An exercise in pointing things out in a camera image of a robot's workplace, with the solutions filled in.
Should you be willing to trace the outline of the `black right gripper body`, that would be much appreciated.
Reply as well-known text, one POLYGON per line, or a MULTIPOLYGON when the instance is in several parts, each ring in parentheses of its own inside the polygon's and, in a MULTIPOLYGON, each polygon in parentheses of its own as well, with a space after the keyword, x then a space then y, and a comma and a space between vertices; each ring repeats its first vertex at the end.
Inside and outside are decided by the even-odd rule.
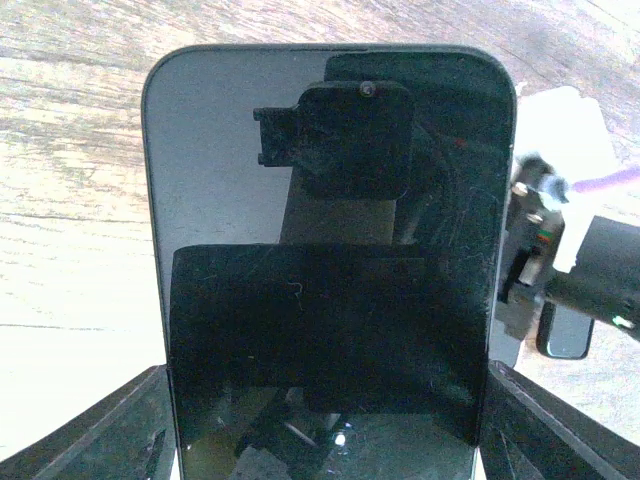
POLYGON ((498 300, 534 297, 550 277, 559 237, 561 209, 568 203, 568 182, 538 154, 516 161, 503 236, 498 300))

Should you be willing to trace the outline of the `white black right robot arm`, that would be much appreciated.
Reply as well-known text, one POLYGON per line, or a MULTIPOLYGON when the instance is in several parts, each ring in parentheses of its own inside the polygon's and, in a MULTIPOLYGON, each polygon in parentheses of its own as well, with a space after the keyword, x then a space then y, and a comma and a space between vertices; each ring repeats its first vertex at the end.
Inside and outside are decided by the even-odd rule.
POLYGON ((568 273, 553 266, 564 214, 543 204, 548 194, 568 204, 568 184, 540 156, 516 167, 511 184, 497 299, 510 312, 505 323, 518 332, 537 306, 548 302, 612 325, 639 339, 639 228, 600 216, 590 221, 568 273))

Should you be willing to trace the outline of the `teal edged black phone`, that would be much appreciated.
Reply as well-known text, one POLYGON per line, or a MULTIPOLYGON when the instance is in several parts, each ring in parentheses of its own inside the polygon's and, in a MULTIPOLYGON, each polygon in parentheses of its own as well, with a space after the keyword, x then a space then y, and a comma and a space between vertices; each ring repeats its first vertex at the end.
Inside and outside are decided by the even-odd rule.
POLYGON ((538 352, 557 360, 583 360, 590 349, 595 320, 561 304, 545 302, 536 335, 538 352))

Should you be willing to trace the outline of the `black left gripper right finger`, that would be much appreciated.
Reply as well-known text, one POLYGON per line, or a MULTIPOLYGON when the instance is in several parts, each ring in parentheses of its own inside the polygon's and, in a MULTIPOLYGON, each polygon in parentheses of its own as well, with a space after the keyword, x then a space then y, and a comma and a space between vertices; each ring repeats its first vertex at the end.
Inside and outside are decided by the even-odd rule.
POLYGON ((637 479, 639 447, 500 361, 488 364, 479 451, 488 479, 637 479))

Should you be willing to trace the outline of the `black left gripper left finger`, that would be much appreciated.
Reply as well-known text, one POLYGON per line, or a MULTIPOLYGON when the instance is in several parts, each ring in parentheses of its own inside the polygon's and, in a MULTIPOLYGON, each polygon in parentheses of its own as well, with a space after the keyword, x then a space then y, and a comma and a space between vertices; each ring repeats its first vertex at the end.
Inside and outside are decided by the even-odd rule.
POLYGON ((168 479, 173 413, 166 367, 153 366, 1 462, 3 479, 168 479))

